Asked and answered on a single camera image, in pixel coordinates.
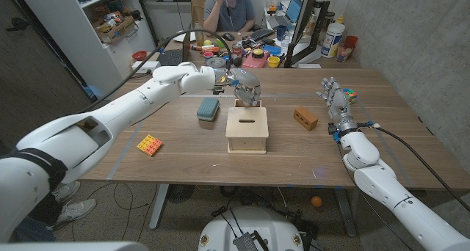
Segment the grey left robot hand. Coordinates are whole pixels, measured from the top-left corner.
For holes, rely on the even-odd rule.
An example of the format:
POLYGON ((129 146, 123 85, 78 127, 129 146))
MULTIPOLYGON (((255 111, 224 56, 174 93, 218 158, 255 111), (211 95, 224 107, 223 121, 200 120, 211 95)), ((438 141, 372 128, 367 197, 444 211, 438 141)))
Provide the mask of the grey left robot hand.
POLYGON ((234 95, 244 102, 246 106, 257 106, 261 96, 260 81, 248 70, 241 68, 214 69, 215 85, 213 93, 225 92, 225 87, 234 88, 234 95))

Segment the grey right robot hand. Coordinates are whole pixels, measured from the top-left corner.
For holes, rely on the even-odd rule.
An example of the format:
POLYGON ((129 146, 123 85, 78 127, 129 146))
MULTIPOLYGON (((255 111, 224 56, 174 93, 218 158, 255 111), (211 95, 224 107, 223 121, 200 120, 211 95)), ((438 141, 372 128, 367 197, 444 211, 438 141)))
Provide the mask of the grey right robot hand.
POLYGON ((323 91, 317 92, 317 95, 326 101, 328 114, 336 130, 343 132, 357 129, 358 125, 353 120, 350 102, 337 80, 334 77, 330 79, 324 78, 321 85, 323 91))

